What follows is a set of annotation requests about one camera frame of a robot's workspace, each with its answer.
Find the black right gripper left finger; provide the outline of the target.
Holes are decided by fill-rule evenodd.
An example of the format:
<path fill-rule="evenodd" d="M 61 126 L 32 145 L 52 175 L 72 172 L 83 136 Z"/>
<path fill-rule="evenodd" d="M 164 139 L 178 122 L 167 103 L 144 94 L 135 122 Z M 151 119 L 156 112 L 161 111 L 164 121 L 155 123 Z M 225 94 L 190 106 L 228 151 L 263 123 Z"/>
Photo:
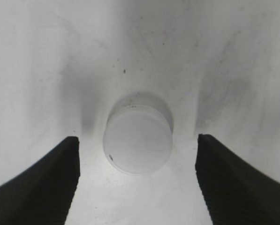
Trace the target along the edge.
<path fill-rule="evenodd" d="M 65 224 L 79 177 L 79 139 L 68 136 L 0 186 L 0 225 Z"/>

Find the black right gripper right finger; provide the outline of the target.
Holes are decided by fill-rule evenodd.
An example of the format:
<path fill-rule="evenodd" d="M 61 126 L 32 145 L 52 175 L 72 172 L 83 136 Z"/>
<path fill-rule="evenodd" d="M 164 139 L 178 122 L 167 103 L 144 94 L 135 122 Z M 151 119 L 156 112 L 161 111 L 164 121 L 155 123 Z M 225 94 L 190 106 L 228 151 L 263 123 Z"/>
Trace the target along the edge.
<path fill-rule="evenodd" d="M 212 135 L 197 144 L 197 181 L 214 225 L 280 225 L 280 183 Z"/>

